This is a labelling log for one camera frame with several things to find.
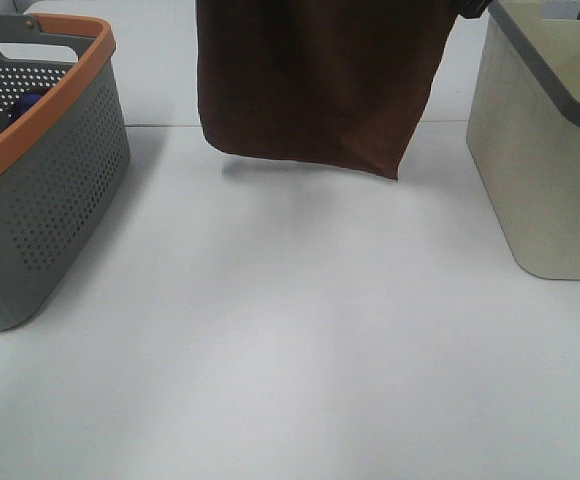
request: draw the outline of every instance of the beige storage bin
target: beige storage bin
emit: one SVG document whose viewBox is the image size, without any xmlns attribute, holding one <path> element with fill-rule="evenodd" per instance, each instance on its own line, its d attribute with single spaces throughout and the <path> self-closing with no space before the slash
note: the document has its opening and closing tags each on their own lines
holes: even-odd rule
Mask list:
<svg viewBox="0 0 580 480">
<path fill-rule="evenodd" d="M 578 15 L 560 16 L 559 7 L 573 6 Z M 550 279 L 580 280 L 579 9 L 572 1 L 492 5 L 468 125 L 517 262 Z"/>
</svg>

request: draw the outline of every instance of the black clip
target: black clip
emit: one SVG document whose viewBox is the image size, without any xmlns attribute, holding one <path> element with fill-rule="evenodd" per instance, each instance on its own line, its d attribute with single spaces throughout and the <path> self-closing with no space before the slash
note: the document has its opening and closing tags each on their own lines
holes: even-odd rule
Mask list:
<svg viewBox="0 0 580 480">
<path fill-rule="evenodd" d="M 479 18 L 492 0 L 456 0 L 456 3 L 463 18 Z"/>
</svg>

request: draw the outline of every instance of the plastic basket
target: plastic basket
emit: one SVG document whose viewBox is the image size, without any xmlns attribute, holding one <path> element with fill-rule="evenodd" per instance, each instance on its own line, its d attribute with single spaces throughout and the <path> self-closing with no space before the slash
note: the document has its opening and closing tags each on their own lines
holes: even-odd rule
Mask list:
<svg viewBox="0 0 580 480">
<path fill-rule="evenodd" d="M 0 44 L 70 47 L 75 64 L 0 52 L 0 330 L 39 310 L 103 216 L 130 151 L 105 21 L 0 15 Z M 8 107 L 52 87 L 8 126 Z"/>
</svg>

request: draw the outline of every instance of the storage bin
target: storage bin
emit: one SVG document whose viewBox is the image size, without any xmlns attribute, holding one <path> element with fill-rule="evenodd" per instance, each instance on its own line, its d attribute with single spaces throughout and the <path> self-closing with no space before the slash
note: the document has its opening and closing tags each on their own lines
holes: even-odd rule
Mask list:
<svg viewBox="0 0 580 480">
<path fill-rule="evenodd" d="M 580 280 L 580 2 L 490 12 L 468 145 L 519 265 Z"/>
<path fill-rule="evenodd" d="M 79 254 L 130 158 L 105 21 L 0 15 L 0 44 L 70 47 L 78 61 L 0 50 L 0 330 L 29 319 Z M 52 87 L 8 126 L 23 92 Z"/>
</svg>

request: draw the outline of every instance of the brown towel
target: brown towel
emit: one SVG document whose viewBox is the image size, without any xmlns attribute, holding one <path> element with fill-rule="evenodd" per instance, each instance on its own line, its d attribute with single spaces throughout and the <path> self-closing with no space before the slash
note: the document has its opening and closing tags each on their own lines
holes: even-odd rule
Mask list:
<svg viewBox="0 0 580 480">
<path fill-rule="evenodd" d="M 197 0 L 204 134 L 397 178 L 456 17 L 452 0 Z"/>
</svg>

